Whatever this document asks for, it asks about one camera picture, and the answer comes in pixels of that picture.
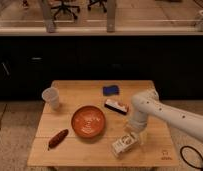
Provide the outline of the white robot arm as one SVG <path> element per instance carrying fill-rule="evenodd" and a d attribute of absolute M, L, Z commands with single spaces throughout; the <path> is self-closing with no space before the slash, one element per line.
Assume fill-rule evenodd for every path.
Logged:
<path fill-rule="evenodd" d="M 128 124 L 137 133 L 147 127 L 149 116 L 154 116 L 203 143 L 203 116 L 161 103 L 155 89 L 134 94 L 131 104 L 133 112 Z"/>

